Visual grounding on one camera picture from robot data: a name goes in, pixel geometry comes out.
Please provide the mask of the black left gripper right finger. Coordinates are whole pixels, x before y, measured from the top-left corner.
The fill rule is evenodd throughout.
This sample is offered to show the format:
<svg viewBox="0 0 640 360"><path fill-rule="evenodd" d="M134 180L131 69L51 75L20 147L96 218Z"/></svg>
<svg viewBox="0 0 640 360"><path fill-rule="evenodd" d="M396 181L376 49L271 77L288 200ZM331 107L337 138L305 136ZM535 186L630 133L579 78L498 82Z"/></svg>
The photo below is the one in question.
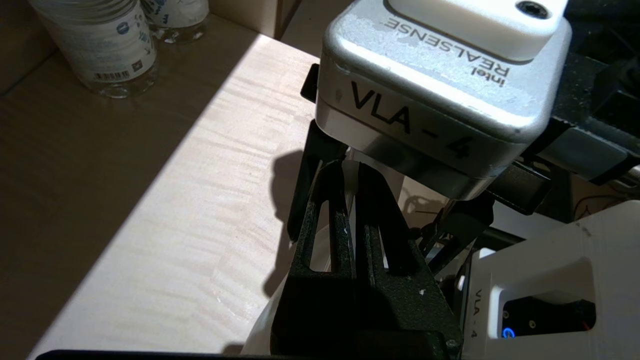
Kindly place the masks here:
<svg viewBox="0 0 640 360"><path fill-rule="evenodd" d="M358 350L379 359L457 359L463 333L386 178L358 166Z"/></svg>

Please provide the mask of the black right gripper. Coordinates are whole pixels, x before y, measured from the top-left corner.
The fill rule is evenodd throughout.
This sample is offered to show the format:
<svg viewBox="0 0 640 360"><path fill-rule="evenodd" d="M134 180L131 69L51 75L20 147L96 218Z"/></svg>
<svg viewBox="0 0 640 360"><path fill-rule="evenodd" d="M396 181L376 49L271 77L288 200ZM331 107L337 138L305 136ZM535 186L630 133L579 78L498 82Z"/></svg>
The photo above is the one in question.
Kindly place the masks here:
<svg viewBox="0 0 640 360"><path fill-rule="evenodd" d="M319 166L345 159L347 149L346 144L321 130L316 119L311 120L286 221L286 231L291 242L296 242L300 234L311 187Z"/></svg>

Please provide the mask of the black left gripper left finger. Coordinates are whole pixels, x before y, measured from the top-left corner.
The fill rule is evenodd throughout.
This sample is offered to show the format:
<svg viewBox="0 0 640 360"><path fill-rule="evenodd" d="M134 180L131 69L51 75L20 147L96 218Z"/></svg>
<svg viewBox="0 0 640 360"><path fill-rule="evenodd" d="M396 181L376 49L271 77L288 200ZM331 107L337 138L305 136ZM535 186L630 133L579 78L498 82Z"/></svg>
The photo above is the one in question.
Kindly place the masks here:
<svg viewBox="0 0 640 360"><path fill-rule="evenodd" d="M311 260L322 205L329 210L331 269L313 271ZM295 255L270 330L272 353L353 353L354 248L341 161L318 171L297 235Z"/></svg>

